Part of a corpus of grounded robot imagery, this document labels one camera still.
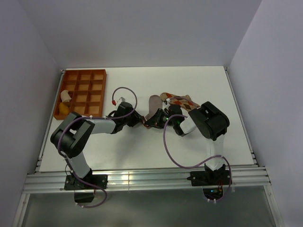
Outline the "grey sock red stripes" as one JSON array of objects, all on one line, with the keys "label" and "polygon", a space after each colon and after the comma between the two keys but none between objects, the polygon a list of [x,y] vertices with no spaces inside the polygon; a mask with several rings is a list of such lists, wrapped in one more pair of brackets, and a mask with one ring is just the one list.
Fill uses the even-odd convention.
[{"label": "grey sock red stripes", "polygon": [[158,111],[158,109],[162,108],[162,99],[159,95],[152,95],[149,98],[149,112],[148,114],[145,116],[145,120],[149,120],[151,119],[156,112]]}]

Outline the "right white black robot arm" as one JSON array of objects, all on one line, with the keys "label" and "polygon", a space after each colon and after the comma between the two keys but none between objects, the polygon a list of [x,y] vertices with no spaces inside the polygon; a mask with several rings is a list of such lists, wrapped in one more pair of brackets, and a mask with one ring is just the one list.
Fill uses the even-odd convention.
[{"label": "right white black robot arm", "polygon": [[[228,117],[211,102],[207,101],[200,107],[194,108],[185,116],[177,104],[169,105],[157,111],[144,123],[148,127],[163,129],[163,144],[167,155],[178,167],[193,169],[205,165],[205,180],[209,184],[216,184],[222,177],[220,171],[225,170],[227,159],[223,156],[223,142],[230,126]],[[182,166],[171,156],[166,143],[166,128],[172,126],[175,133],[181,137],[198,129],[206,141],[208,157],[194,165]]]}]

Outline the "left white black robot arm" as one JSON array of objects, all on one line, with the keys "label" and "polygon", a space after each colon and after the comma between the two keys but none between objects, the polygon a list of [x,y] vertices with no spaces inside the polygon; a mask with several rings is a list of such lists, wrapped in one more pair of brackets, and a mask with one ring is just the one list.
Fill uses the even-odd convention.
[{"label": "left white black robot arm", "polygon": [[143,120],[144,117],[128,102],[121,102],[116,110],[104,117],[91,118],[71,112],[52,133],[50,141],[66,160],[72,174],[76,175],[75,183],[80,188],[87,189],[94,179],[83,154],[90,135],[116,134],[124,126],[134,127]]}]

